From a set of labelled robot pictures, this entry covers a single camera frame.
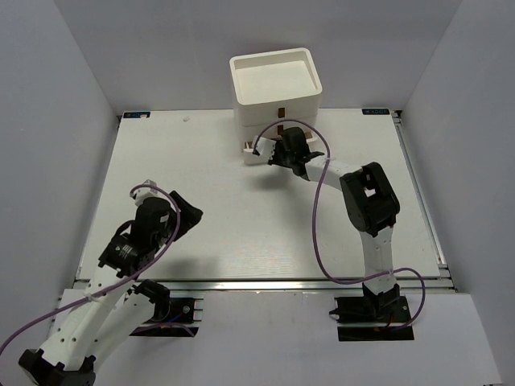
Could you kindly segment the white three-drawer cabinet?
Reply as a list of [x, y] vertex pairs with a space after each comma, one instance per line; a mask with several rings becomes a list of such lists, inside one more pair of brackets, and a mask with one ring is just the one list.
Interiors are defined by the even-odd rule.
[[250, 142], [285, 118], [314, 125], [323, 91], [311, 53], [304, 47], [234, 56], [229, 61], [233, 113], [239, 142]]

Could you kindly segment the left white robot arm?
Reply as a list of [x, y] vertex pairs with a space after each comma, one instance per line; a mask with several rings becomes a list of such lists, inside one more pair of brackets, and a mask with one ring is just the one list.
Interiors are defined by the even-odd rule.
[[67, 306], [54, 334], [19, 358], [33, 384], [92, 385], [100, 366], [133, 333], [182, 326], [183, 312], [173, 308], [170, 290], [138, 277], [204, 213], [176, 191], [149, 184], [130, 195], [137, 207], [134, 218], [113, 234], [82, 299]]

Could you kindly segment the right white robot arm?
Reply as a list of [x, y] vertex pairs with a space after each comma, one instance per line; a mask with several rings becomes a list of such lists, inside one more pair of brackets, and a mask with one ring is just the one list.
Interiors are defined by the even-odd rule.
[[284, 130], [279, 139], [256, 139], [253, 152], [264, 156], [270, 165], [290, 169], [294, 175], [316, 183], [316, 196], [323, 185], [342, 193], [348, 218], [359, 232], [363, 248], [364, 296], [380, 304], [397, 301], [400, 288], [393, 275], [391, 240], [400, 203], [382, 166], [377, 162], [352, 166], [313, 151], [299, 127]]

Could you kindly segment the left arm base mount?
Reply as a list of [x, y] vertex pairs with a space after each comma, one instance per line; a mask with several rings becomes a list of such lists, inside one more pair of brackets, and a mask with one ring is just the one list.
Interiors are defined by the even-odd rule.
[[198, 333], [204, 308], [203, 298], [171, 292], [152, 280], [132, 285], [124, 302], [133, 294], [143, 293], [153, 306], [153, 314], [130, 335], [134, 337], [194, 338]]

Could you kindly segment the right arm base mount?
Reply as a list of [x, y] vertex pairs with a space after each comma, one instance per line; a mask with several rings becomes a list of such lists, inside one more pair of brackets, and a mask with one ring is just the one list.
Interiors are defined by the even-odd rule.
[[410, 308], [399, 285], [385, 293], [374, 294], [363, 286], [360, 297], [338, 297], [329, 317], [337, 322], [341, 342], [413, 341]]

